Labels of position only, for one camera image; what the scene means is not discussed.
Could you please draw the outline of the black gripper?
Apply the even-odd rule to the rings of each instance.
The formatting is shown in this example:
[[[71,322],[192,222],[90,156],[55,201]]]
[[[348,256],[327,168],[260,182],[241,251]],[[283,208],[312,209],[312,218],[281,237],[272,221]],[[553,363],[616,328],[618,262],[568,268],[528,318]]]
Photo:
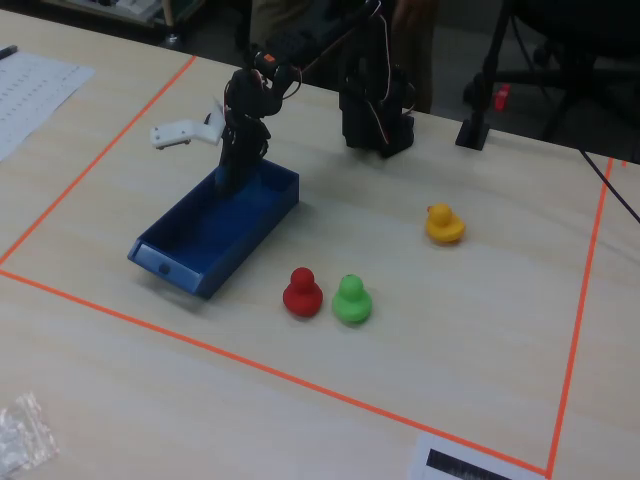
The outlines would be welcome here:
[[[263,122],[282,108],[283,80],[275,77],[270,86],[256,69],[236,70],[223,95],[226,126],[222,151],[215,172],[219,196],[232,196],[244,188],[269,148],[271,134]]]

